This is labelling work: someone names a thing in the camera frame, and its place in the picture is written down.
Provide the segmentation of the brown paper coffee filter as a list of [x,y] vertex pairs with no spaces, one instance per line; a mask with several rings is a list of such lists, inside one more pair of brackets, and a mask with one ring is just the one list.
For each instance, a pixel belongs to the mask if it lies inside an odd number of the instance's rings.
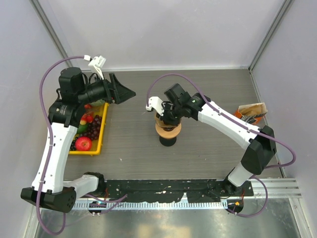
[[179,126],[179,124],[181,124],[181,119],[179,119],[176,122],[176,125],[173,125],[170,123],[164,123],[163,120],[160,118],[160,115],[158,113],[155,113],[155,121],[156,121],[156,124],[161,128],[176,128],[177,126]]

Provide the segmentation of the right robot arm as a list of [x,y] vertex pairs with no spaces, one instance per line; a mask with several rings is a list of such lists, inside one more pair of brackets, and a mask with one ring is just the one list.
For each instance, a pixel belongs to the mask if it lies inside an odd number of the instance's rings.
[[192,118],[222,132],[245,150],[241,161],[224,179],[227,194],[240,192],[243,183],[260,175],[274,157],[274,131],[269,126],[260,128],[231,116],[202,94],[191,96],[178,83],[164,94],[168,100],[158,101],[158,115],[165,124],[176,126],[183,117]]

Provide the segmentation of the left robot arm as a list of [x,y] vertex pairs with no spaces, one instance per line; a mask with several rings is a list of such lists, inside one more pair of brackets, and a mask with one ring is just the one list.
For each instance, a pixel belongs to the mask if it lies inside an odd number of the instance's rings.
[[115,74],[109,77],[90,83],[78,67],[60,73],[60,97],[48,111],[48,135],[41,164],[32,185],[21,191],[23,200],[39,208],[68,213],[76,199],[88,193],[94,197],[105,194],[106,183],[100,173],[87,172],[71,182],[64,182],[63,176],[71,143],[85,113],[84,106],[98,100],[121,104],[136,96]]

